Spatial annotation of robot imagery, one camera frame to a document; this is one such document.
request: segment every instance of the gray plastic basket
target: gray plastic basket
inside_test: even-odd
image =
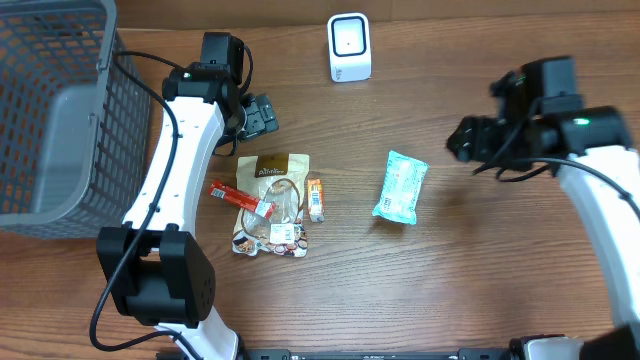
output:
[[[112,63],[116,20],[112,0],[0,0],[1,229],[94,237],[135,200],[150,97]]]

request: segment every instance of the wood grain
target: wood grain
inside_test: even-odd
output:
[[[215,305],[250,347],[436,351],[611,328],[597,260],[556,182],[470,177],[472,166],[455,162],[444,142],[464,115],[494,113],[491,81],[559,54],[576,57],[587,103],[616,105],[639,139],[640,13],[374,24],[373,77],[340,85],[329,79],[323,26],[232,31],[253,52],[252,91],[269,94],[280,122],[242,144],[240,156],[311,155],[327,203],[326,222],[308,226],[306,258],[250,259],[231,252],[237,209],[201,196],[197,239],[216,270]],[[122,36],[129,49],[188,64],[202,32]],[[136,61],[159,89],[168,69]],[[154,106],[153,144],[160,115]],[[431,165],[417,226],[371,217],[391,149]],[[212,161],[205,185],[235,183],[236,161]],[[0,244],[0,358],[150,359],[173,348],[168,340],[124,353],[91,347],[89,319],[105,283],[94,240],[3,234]],[[109,301],[99,336],[113,344],[149,330]]]
[[[116,0],[118,23],[132,29],[191,30],[320,25],[335,14],[371,21],[427,20],[640,10],[632,0]]]

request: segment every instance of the light blue packet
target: light blue packet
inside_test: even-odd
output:
[[[389,151],[380,202],[373,209],[372,215],[415,225],[416,203],[422,180],[428,170],[429,165],[424,161],[398,154],[393,150]]]

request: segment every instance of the wooden table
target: wooden table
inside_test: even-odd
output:
[[[253,52],[252,91],[269,94],[280,123],[239,155],[309,154],[327,202],[326,222],[308,226],[306,258],[251,259],[231,252],[237,209],[203,192],[197,239],[216,270],[215,306],[250,347],[438,351],[611,328],[597,260],[557,183],[471,177],[444,143],[464,115],[495,112],[492,81],[562,54],[576,57],[587,104],[617,106],[640,139],[639,13],[373,24],[373,76],[352,84],[329,78],[324,26],[232,32]],[[186,65],[199,58],[202,31],[122,36],[129,49]],[[169,69],[136,61],[159,90]],[[160,114],[155,106],[150,154]],[[391,149],[431,165],[417,226],[371,216]],[[212,161],[205,185],[234,183],[236,161]],[[3,234],[1,244],[0,358],[150,359],[174,349],[166,339],[120,353],[91,347],[105,284],[93,239]],[[99,337],[113,344],[150,330],[110,300]]]

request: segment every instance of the red packaged bar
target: red packaged bar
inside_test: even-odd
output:
[[[256,213],[265,219],[269,219],[271,214],[273,214],[273,210],[276,208],[276,203],[260,200],[253,195],[225,185],[218,180],[213,181],[209,193],[215,197],[225,200],[228,203]]]

